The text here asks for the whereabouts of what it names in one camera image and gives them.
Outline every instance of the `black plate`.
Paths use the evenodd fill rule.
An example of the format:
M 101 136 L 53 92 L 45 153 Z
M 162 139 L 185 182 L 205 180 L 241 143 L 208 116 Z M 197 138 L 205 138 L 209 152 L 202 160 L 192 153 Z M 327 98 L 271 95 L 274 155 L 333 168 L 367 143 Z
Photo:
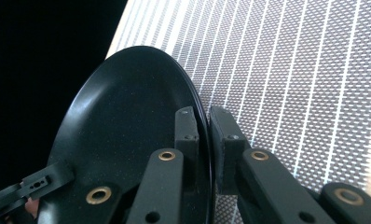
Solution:
M 124 221 L 151 153 L 174 147 L 174 113 L 186 106 L 194 107 L 203 165 L 198 190 L 184 195 L 183 221 L 211 222 L 212 154 L 198 94 L 171 56 L 158 49 L 133 47 L 107 59 L 70 106 L 48 164 L 68 161 L 76 180 L 41 199 L 39 223 Z M 110 187 L 112 197 L 88 204 L 88 192 L 98 186 Z

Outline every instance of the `screw hole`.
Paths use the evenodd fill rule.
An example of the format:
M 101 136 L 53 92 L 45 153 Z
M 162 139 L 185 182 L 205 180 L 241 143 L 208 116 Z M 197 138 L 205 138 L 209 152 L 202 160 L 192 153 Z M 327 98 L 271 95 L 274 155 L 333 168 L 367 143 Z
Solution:
M 258 161 L 266 161 L 269 155 L 263 151 L 254 151 L 252 152 L 252 158 Z
M 108 187 L 98 187 L 87 194 L 87 203 L 99 204 L 106 202 L 111 197 L 111 190 Z
M 96 191 L 95 193 L 92 194 L 93 199 L 102 199 L 106 196 L 106 193 L 102 190 Z
M 158 157 L 162 161 L 171 161 L 176 157 L 176 155 L 171 151 L 164 151 L 161 152 Z
M 351 205 L 362 205 L 364 204 L 364 199 L 356 192 L 350 189 L 336 189 L 334 191 L 338 199 L 344 203 Z
M 299 218 L 301 218 L 302 221 L 307 222 L 307 223 L 314 223 L 315 222 L 314 216 L 307 213 L 307 212 L 300 212 L 299 213 Z
M 145 216 L 145 221 L 148 223 L 156 223 L 160 219 L 160 215 L 158 212 L 150 212 Z

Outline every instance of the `dotted pattern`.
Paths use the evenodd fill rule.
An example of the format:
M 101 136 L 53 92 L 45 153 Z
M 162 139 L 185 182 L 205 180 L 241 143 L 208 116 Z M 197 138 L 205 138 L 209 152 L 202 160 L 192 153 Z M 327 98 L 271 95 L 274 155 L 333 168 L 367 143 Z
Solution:
M 117 50 L 145 45 L 150 35 L 154 46 L 166 29 L 161 49 L 176 39 L 168 53 L 207 111 L 230 110 L 253 147 L 271 150 L 310 189 L 331 181 L 365 187 L 371 0 L 191 0 L 186 8 L 169 2 L 130 1 Z M 179 10 L 185 15 L 174 34 Z M 165 29 L 164 14 L 172 15 Z M 217 195 L 214 220 L 241 223 L 235 196 Z

